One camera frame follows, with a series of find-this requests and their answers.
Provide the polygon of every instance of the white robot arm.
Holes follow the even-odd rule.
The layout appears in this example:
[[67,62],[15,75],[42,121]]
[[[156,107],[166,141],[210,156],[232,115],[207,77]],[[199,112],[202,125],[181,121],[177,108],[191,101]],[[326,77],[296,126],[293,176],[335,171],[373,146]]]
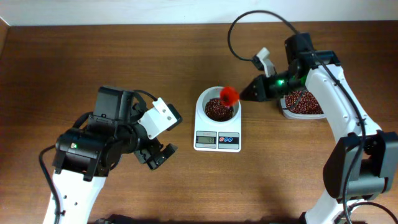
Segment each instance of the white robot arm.
[[[302,34],[311,43],[309,34]],[[314,59],[306,46],[300,45],[296,35],[287,39],[285,47],[289,62],[289,70],[281,74],[271,74],[272,62],[268,59],[269,52],[262,49],[252,62],[257,69],[264,70],[265,75],[255,78],[241,93],[241,100],[266,101],[278,99],[293,90],[307,88],[317,99],[336,142],[335,150],[323,170],[326,190],[317,204],[300,217],[304,224],[335,224],[344,219],[342,191],[348,167],[357,152],[362,130],[359,118],[348,97],[343,93],[334,79]],[[322,60],[326,61],[329,71],[334,74],[337,82],[346,90],[355,103],[363,120],[366,132],[366,153],[371,155],[367,160],[356,163],[353,175],[348,184],[347,205],[373,200],[377,195],[387,192],[392,185],[398,160],[398,136],[396,133],[384,133],[369,117],[359,104],[345,79],[343,68],[332,51],[319,51]]]
[[[52,181],[44,167],[57,194],[57,198],[51,194],[44,224],[87,224],[105,179],[122,154],[134,153],[141,164],[154,170],[177,150],[172,144],[162,150],[163,144],[156,138],[182,122],[177,110],[146,93],[154,100],[154,107],[148,110],[138,93],[146,92],[102,86],[94,112],[84,114],[58,138],[53,146],[57,153]],[[86,120],[88,125],[80,129]]]

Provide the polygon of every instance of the kitchen scale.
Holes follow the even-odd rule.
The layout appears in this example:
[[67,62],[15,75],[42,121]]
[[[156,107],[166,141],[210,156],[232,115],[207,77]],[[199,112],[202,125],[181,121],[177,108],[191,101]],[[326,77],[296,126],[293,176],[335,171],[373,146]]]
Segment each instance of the kitchen scale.
[[205,113],[206,104],[213,98],[220,98],[222,86],[205,90],[197,101],[195,112],[195,134],[193,148],[197,151],[239,152],[242,141],[242,109],[238,101],[233,116],[227,121],[214,121]]

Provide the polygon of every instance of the black cable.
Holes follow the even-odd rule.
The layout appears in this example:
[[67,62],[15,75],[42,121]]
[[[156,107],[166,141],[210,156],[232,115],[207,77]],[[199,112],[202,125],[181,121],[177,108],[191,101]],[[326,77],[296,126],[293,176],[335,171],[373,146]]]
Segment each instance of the black cable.
[[60,205],[60,199],[58,197],[57,191],[55,190],[54,187],[54,183],[52,182],[51,176],[47,170],[47,168],[45,167],[45,164],[43,162],[43,155],[48,152],[49,150],[55,148],[55,145],[49,146],[45,149],[43,149],[43,151],[40,152],[39,154],[39,163],[40,166],[43,170],[44,173],[44,177],[47,180],[47,183],[49,184],[49,187],[51,189],[51,193],[53,194],[54,200],[55,200],[55,220],[54,220],[54,224],[58,224],[60,221],[60,215],[61,215],[61,205]]
[[151,97],[154,101],[157,101],[157,98],[154,97],[152,94],[148,93],[147,91],[144,91],[144,90],[133,90],[133,91],[136,91],[137,93],[143,93],[143,94]]
[[75,121],[75,123],[73,124],[72,127],[73,127],[73,128],[80,128],[80,126],[81,126],[82,124],[84,124],[84,122],[86,122],[86,120],[88,119],[88,117],[89,117],[90,115],[93,115],[93,112],[87,112],[87,113],[81,115],[81,116],[77,119],[77,121]]
[[228,36],[227,36],[227,42],[228,42],[228,47],[229,50],[231,51],[231,53],[237,57],[240,60],[244,60],[244,61],[248,61],[251,62],[253,61],[253,59],[250,58],[242,58],[240,57],[237,53],[235,53],[234,49],[232,49],[232,45],[231,45],[231,33],[232,33],[232,29],[234,28],[235,24],[237,23],[237,21],[240,20],[240,18],[238,17],[237,19],[235,19],[235,21],[231,24],[231,27],[228,30]]
[[255,11],[249,11],[249,12],[245,12],[244,14],[241,14],[238,18],[235,19],[235,21],[232,23],[231,27],[229,28],[229,32],[228,32],[228,45],[229,45],[229,49],[231,50],[232,54],[235,55],[235,57],[241,59],[241,60],[248,60],[246,58],[241,58],[238,55],[236,55],[235,52],[233,52],[232,47],[231,47],[231,43],[229,41],[230,39],[230,35],[231,35],[231,30],[233,28],[233,26],[235,25],[235,23],[237,23],[242,17],[249,15],[249,14],[253,14],[253,13],[265,13],[265,14],[270,14],[272,16],[275,16],[276,18],[280,19],[288,28],[290,28],[290,30],[293,31],[293,33],[297,36],[299,36],[301,38],[301,40],[303,41],[303,43],[305,44],[305,46],[310,49],[311,51],[311,55],[314,59],[316,59],[321,65],[322,67],[325,69],[325,71],[329,74],[330,78],[335,82],[335,84],[337,86],[339,86],[339,88],[341,89],[341,91],[344,93],[344,95],[347,97],[347,100],[349,101],[349,103],[351,104],[351,106],[353,107],[357,118],[358,118],[358,124],[361,127],[361,132],[362,132],[362,139],[361,139],[361,143],[359,144],[359,148],[358,151],[356,152],[354,159],[352,161],[352,163],[349,166],[348,169],[348,173],[344,182],[344,188],[343,188],[343,207],[344,207],[344,214],[345,217],[347,219],[348,224],[353,224],[353,222],[351,221],[350,217],[349,217],[349,212],[348,212],[348,206],[347,206],[347,188],[348,188],[348,182],[349,179],[351,178],[351,174],[353,172],[353,168],[354,165],[357,163],[363,148],[364,148],[364,144],[365,144],[365,139],[366,139],[366,130],[365,130],[365,123],[364,120],[362,119],[361,113],[359,112],[358,107],[355,105],[354,100],[352,99],[352,97],[349,95],[349,93],[347,92],[347,90],[343,87],[343,85],[340,83],[340,81],[332,74],[332,72],[329,70],[329,68],[325,65],[325,63],[323,62],[323,60],[320,60],[317,53],[315,52],[315,50],[312,48],[312,46],[300,35],[300,32],[291,24],[289,23],[287,20],[285,20],[283,17],[281,17],[280,15],[274,13],[274,12],[270,12],[270,11],[266,11],[266,10],[255,10]]
[[306,91],[307,91],[307,90],[302,90],[302,91],[301,91],[300,96],[298,96],[297,100],[294,102],[294,104],[293,104],[292,106],[286,107],[286,108],[282,108],[282,109],[283,109],[283,110],[291,110],[291,109],[295,108],[295,107],[299,104],[299,102],[301,101],[301,99],[303,98],[304,93],[305,93]]
[[382,206],[382,205],[380,205],[378,203],[374,203],[374,202],[358,202],[358,203],[355,203],[355,204],[349,206],[349,208],[350,208],[350,210],[352,210],[353,208],[358,207],[358,206],[362,206],[362,205],[370,205],[370,206],[375,206],[377,208],[383,209],[385,212],[387,212],[387,214],[390,215],[390,217],[393,219],[393,221],[396,224],[398,224],[397,217],[388,208],[386,208],[386,207],[384,207],[384,206]]

